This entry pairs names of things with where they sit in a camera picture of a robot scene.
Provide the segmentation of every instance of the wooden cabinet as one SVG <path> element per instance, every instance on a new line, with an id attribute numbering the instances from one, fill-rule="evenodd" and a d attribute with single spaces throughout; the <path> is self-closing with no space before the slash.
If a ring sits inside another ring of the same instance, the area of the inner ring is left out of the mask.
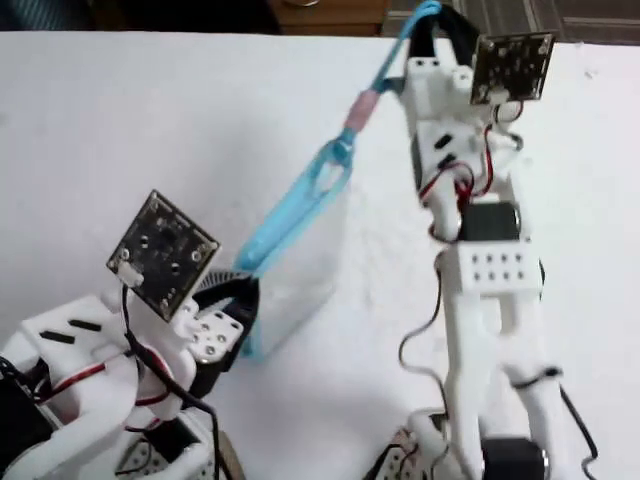
<path id="1" fill-rule="evenodd" d="M 271 0 L 288 35 L 378 35 L 388 0 Z"/>

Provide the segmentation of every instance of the red wire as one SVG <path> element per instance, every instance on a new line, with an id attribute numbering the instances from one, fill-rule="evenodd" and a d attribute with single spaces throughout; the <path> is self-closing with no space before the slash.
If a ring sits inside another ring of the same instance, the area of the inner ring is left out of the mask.
<path id="1" fill-rule="evenodd" d="M 164 372 L 167 375 L 171 376 L 171 372 L 169 372 L 167 365 L 164 363 L 160 355 L 158 355 L 156 352 L 154 352 L 150 348 L 147 348 L 147 350 L 149 351 L 149 353 L 151 353 L 155 362 L 160 366 L 160 368 L 162 368 L 162 370 L 164 370 Z M 155 405 L 156 403 L 162 402 L 168 396 L 169 396 L 169 390 L 166 390 L 164 393 L 161 393 L 160 395 L 156 395 L 155 397 L 141 398 L 139 400 L 136 400 L 135 405 L 136 407 L 148 407 L 149 405 Z"/>
<path id="2" fill-rule="evenodd" d="M 483 196 L 484 194 L 486 194 L 491 189 L 491 185 L 493 185 L 493 158 L 491 157 L 491 149 L 489 148 L 489 140 L 487 138 L 487 136 L 489 135 L 489 131 L 491 130 L 492 127 L 493 127 L 493 125 L 491 125 L 491 124 L 487 125 L 485 127 L 484 133 L 483 133 L 483 137 L 484 137 L 484 158 L 485 158 L 486 166 L 487 166 L 487 183 L 482 188 L 482 190 L 480 190 L 479 192 L 473 194 L 474 197 Z"/>
<path id="3" fill-rule="evenodd" d="M 76 373 L 75 375 L 72 375 L 71 377 L 63 380 L 62 382 L 60 382 L 52 391 L 51 394 L 44 400 L 42 400 L 43 402 L 49 401 L 51 400 L 51 398 L 55 397 L 56 395 L 64 392 L 67 388 L 75 385 L 76 383 L 78 383 L 81 380 L 84 380 L 85 378 L 91 377 L 92 375 L 95 375 L 96 373 L 100 373 L 103 372 L 107 369 L 107 366 L 104 363 L 100 363 L 98 365 L 94 365 L 92 367 L 89 367 L 85 370 L 82 370 L 78 373 Z"/>
<path id="4" fill-rule="evenodd" d="M 461 162 L 453 162 L 448 164 L 447 166 L 445 166 L 444 168 L 440 169 L 438 171 L 438 173 L 436 174 L 435 177 L 433 177 L 429 183 L 427 183 L 424 188 L 422 190 L 420 190 L 419 196 L 420 196 L 420 200 L 422 202 L 424 202 L 426 200 L 426 196 L 429 194 L 429 192 L 431 191 L 431 189 L 433 188 L 433 186 L 435 185 L 435 183 L 438 181 L 438 178 L 440 178 L 440 175 L 442 175 L 444 172 L 446 172 L 447 170 L 453 170 L 454 168 L 458 168 L 458 167 L 463 167 L 467 170 L 467 172 L 469 173 L 469 185 L 471 186 L 471 189 L 473 190 L 473 185 L 475 183 L 475 178 L 473 176 L 473 170 L 471 170 L 471 167 L 469 165 L 467 165 L 466 163 L 461 163 Z M 458 195 L 462 195 L 463 193 L 466 193 L 464 191 L 462 191 L 459 186 L 456 186 L 456 193 L 458 193 Z"/>
<path id="5" fill-rule="evenodd" d="M 124 429 L 127 432 L 131 432 L 131 433 L 145 433 L 150 430 L 153 430 L 154 428 L 159 426 L 160 423 L 161 421 L 159 418 L 154 418 L 153 420 L 151 420 L 151 422 L 149 422 L 149 424 L 146 427 L 138 428 L 138 427 L 130 427 L 129 425 L 127 425 L 126 427 L 124 427 Z"/>

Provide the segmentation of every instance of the circuit board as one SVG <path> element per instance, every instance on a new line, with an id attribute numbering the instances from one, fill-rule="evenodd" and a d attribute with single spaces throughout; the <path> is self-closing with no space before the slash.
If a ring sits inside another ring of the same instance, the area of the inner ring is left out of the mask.
<path id="1" fill-rule="evenodd" d="M 120 240 L 107 268 L 170 321 L 199 284 L 220 244 L 156 190 Z"/>
<path id="2" fill-rule="evenodd" d="M 549 68 L 554 37 L 549 32 L 481 36 L 476 46 L 471 105 L 538 100 Z"/>

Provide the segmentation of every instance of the blue plastic strip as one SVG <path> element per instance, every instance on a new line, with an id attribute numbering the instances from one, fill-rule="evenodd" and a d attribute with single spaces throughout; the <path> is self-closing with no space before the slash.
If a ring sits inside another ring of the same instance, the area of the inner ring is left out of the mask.
<path id="1" fill-rule="evenodd" d="M 342 192 L 353 170 L 354 138 L 354 132 L 345 129 L 318 152 L 240 251 L 234 268 L 252 272 L 255 277 L 262 276 L 282 251 Z M 332 185 L 323 188 L 322 184 L 334 168 L 342 170 L 340 176 Z"/>
<path id="2" fill-rule="evenodd" d="M 413 29 L 416 26 L 416 23 L 418 23 L 418 20 L 430 15 L 437 15 L 438 13 L 440 13 L 441 8 L 442 7 L 440 6 L 439 2 L 429 0 L 427 2 L 421 3 L 418 8 L 415 9 L 413 15 L 409 17 L 409 19 L 405 22 L 400 35 L 398 35 L 398 38 L 396 39 L 396 43 L 393 45 L 393 48 L 389 52 L 389 55 L 387 55 L 387 58 L 380 67 L 380 70 L 378 70 L 378 74 L 371 84 L 371 90 L 374 90 L 378 93 L 383 93 L 386 90 L 387 85 L 385 84 L 385 78 L 389 73 L 391 64 L 398 56 L 400 48 L 402 48 L 402 43 L 411 36 L 411 32 L 413 32 Z"/>
<path id="3" fill-rule="evenodd" d="M 416 8 L 380 67 L 371 84 L 371 90 L 383 93 L 389 89 L 391 84 L 386 81 L 386 76 L 402 43 L 409 38 L 418 20 L 428 15 L 437 15 L 440 8 L 440 3 L 433 0 L 426 1 Z M 356 135 L 352 129 L 345 128 L 338 138 L 328 142 L 316 154 L 287 194 L 269 213 L 262 226 L 240 250 L 234 264 L 235 269 L 251 272 L 254 277 L 261 277 L 316 216 L 340 195 L 353 170 Z M 330 186 L 323 187 L 324 181 L 335 168 L 342 169 L 340 176 Z M 263 355 L 259 342 L 255 340 L 259 334 L 258 323 L 254 325 L 244 351 L 260 358 Z"/>

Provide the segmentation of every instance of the white surface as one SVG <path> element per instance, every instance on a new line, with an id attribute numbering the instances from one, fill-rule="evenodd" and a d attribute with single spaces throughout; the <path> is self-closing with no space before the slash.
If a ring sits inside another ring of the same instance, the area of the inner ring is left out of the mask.
<path id="1" fill-rule="evenodd" d="M 230 259 L 338 130 L 389 46 L 0 34 L 2 337 L 21 318 L 112 285 L 104 262 L 152 187 Z M 600 446 L 601 479 L 640 471 L 639 76 L 639 49 L 558 45 L 543 100 L 514 126 L 535 158 L 526 187 L 551 351 Z M 403 333 L 431 313 L 438 246 L 391 96 L 355 161 L 338 293 L 266 364 L 238 365 L 214 395 L 250 479 L 357 479 L 411 410 L 437 404 L 437 388 L 396 362 Z M 444 372 L 445 346 L 440 321 L 408 354 Z M 566 424 L 577 464 L 586 448 Z"/>

